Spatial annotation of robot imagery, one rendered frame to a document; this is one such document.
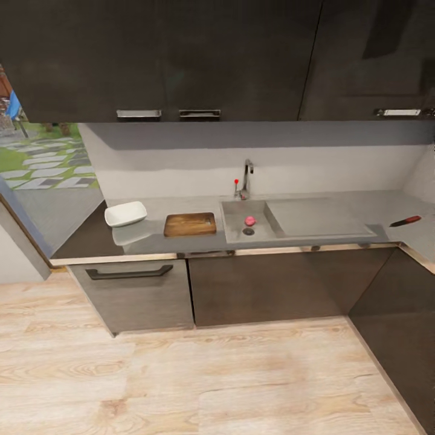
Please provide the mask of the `cutting board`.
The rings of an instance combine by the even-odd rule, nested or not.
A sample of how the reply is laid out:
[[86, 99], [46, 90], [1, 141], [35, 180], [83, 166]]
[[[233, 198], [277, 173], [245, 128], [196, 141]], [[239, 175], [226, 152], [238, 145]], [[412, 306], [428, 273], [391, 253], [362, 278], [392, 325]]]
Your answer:
[[[211, 220], [207, 225], [206, 220]], [[214, 213], [170, 214], [164, 228], [166, 237], [211, 234], [217, 232]]]

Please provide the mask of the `vidalia onion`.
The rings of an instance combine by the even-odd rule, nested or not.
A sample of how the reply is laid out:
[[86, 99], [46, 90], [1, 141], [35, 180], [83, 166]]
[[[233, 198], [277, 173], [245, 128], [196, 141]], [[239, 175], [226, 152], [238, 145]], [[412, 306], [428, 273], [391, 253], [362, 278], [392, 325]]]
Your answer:
[[248, 216], [248, 217], [245, 219], [245, 223], [246, 223], [247, 225], [249, 225], [249, 226], [254, 225], [255, 222], [256, 222], [256, 219], [254, 219], [252, 216]]

